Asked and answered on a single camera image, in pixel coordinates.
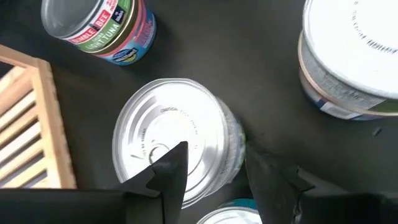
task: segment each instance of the white lid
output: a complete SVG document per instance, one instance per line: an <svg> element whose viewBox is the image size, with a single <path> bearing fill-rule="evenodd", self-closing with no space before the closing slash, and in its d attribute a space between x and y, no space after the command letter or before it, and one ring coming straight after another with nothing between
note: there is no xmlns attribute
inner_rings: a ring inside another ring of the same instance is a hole
<svg viewBox="0 0 398 224"><path fill-rule="evenodd" d="M398 99L398 1L307 0L303 28L312 53L336 78Z"/></svg>

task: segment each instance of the green label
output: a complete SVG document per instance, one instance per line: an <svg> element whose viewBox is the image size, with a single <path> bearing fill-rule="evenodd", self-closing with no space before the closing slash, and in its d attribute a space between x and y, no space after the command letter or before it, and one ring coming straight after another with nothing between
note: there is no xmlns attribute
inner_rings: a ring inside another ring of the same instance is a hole
<svg viewBox="0 0 398 224"><path fill-rule="evenodd" d="M109 43L119 33L123 22L128 18L131 3L132 0L119 0L113 15L106 25L92 39L78 44L78 48L85 52L93 52Z"/></svg>

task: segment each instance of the blue label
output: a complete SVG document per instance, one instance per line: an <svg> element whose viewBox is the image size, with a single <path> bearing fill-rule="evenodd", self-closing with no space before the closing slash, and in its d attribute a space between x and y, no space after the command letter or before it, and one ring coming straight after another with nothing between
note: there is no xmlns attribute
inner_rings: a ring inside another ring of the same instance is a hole
<svg viewBox="0 0 398 224"><path fill-rule="evenodd" d="M137 21L141 23L138 24L137 30L131 31L129 41L118 52L111 55L99 55L99 57L116 65L130 65L146 54L155 39L156 21L154 14L145 8L142 1L140 3L142 4L141 16L144 19L137 18Z"/></svg>
<svg viewBox="0 0 398 224"><path fill-rule="evenodd" d="M233 200L232 202L227 202L225 204L222 204L220 208L226 208L226 207L245 207L257 210L257 205L253 199L236 199Z"/></svg>

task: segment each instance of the black object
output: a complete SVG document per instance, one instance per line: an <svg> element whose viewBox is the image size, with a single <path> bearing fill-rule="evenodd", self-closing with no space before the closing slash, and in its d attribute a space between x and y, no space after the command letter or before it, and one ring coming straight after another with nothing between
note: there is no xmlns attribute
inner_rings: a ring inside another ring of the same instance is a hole
<svg viewBox="0 0 398 224"><path fill-rule="evenodd" d="M188 143L114 190L0 190L1 223L178 222L188 172Z"/></svg>
<svg viewBox="0 0 398 224"><path fill-rule="evenodd" d="M246 164L263 223L398 223L396 195L351 194L254 146Z"/></svg>

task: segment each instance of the wooden slat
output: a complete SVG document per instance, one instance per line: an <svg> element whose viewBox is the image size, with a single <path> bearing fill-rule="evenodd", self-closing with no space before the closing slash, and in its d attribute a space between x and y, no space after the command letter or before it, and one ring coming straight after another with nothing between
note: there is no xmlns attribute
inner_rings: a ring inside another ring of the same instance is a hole
<svg viewBox="0 0 398 224"><path fill-rule="evenodd" d="M43 142L40 139L0 169L0 180L3 180L9 174L21 168L26 162L29 162L42 151Z"/></svg>
<svg viewBox="0 0 398 224"><path fill-rule="evenodd" d="M32 186L33 189L44 189L49 188L49 180L47 178L42 179Z"/></svg>
<svg viewBox="0 0 398 224"><path fill-rule="evenodd" d="M68 153L61 114L56 99L50 65L37 60L39 75L32 77L36 93L36 107L44 141L44 156L48 162L47 178L50 187L75 188L75 178Z"/></svg>
<svg viewBox="0 0 398 224"><path fill-rule="evenodd" d="M9 123L13 122L26 108L33 105L35 102L35 93L32 91L28 93L23 99L15 104L9 111L0 116L0 130L2 130Z"/></svg>
<svg viewBox="0 0 398 224"><path fill-rule="evenodd" d="M0 61L22 68L35 66L36 63L35 58L3 45L0 45Z"/></svg>
<svg viewBox="0 0 398 224"><path fill-rule="evenodd" d="M15 66L11 70L9 70L1 79L0 79L0 93L3 92L8 86L12 85L22 73L24 73L25 69Z"/></svg>
<svg viewBox="0 0 398 224"><path fill-rule="evenodd" d="M32 90L30 74L35 72L36 68L25 69L24 73L6 90L0 93L0 115L6 112L12 105L17 103L24 95Z"/></svg>
<svg viewBox="0 0 398 224"><path fill-rule="evenodd" d="M0 132L0 145L10 140L10 138L19 134L21 130L26 128L34 119L36 119L36 108L33 107L22 115L18 120L12 123L7 129Z"/></svg>
<svg viewBox="0 0 398 224"><path fill-rule="evenodd" d="M9 156L16 153L20 148L24 147L33 138L40 134L40 124L35 123L28 130L24 131L20 136L16 137L4 148L0 149L0 162L5 161Z"/></svg>
<svg viewBox="0 0 398 224"><path fill-rule="evenodd" d="M14 177L12 180L4 184L4 188L16 188L22 187L28 181L32 180L34 177L45 171L46 160L43 158L37 161L35 164L31 165L28 169L24 170L18 176Z"/></svg>

